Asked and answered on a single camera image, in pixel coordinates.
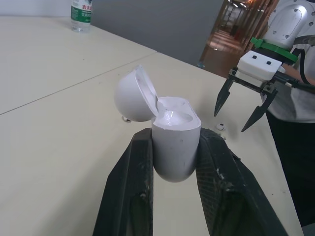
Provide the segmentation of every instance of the person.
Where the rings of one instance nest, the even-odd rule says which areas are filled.
[[[315,85],[315,47],[306,52],[304,71]],[[284,65],[302,81],[300,60]],[[266,113],[301,226],[315,223],[315,94],[277,84],[278,94]]]

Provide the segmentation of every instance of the white shirt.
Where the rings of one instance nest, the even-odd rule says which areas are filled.
[[[304,72],[306,76],[315,78],[315,46],[300,44],[294,48],[304,48],[306,56]],[[300,68],[300,59],[293,66]],[[271,103],[268,111],[276,118],[299,123],[315,123],[315,94],[290,88],[280,83],[275,83],[278,94]]]

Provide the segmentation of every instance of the white table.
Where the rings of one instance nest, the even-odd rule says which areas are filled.
[[[289,235],[302,236],[266,117],[240,132],[261,104],[259,94],[233,85],[214,118],[224,79],[160,53],[0,116],[0,235],[92,234],[110,171],[133,134],[151,126],[123,122],[113,102],[118,80],[137,64],[159,96],[188,99],[203,127],[227,126],[228,146],[254,173]],[[154,178],[154,235],[209,235],[195,173],[177,184]]]
[[[0,114],[155,53],[69,18],[0,17]]]

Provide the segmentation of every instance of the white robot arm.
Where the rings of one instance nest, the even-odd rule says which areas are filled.
[[[295,49],[294,44],[315,45],[315,0],[280,0],[269,17],[268,31],[262,39],[253,38],[255,49],[241,57],[237,68],[229,73],[215,107],[215,116],[230,95],[233,82],[255,90],[267,98],[260,107],[256,107],[243,131],[257,122],[267,111],[277,95],[275,81],[289,87],[315,93],[315,86],[308,83],[304,75],[304,50]],[[283,63],[292,65],[301,54],[300,72],[304,83],[285,75]]]

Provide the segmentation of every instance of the black pants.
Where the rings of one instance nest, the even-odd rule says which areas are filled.
[[[315,223],[315,123],[267,118],[300,223]]]

